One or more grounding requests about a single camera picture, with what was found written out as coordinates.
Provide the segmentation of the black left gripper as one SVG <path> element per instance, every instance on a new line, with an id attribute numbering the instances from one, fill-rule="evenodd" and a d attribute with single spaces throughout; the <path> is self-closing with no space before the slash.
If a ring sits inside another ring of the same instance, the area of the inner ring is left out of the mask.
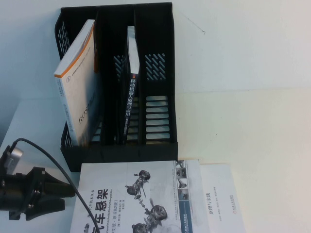
<path id="1" fill-rule="evenodd" d="M 34 167 L 28 174 L 17 173 L 10 177 L 8 203 L 9 219 L 19 220 L 24 214 L 26 220 L 65 210 L 63 199 L 40 201 L 40 195 L 46 197 L 74 197 L 73 187 L 56 179 L 44 168 Z"/>

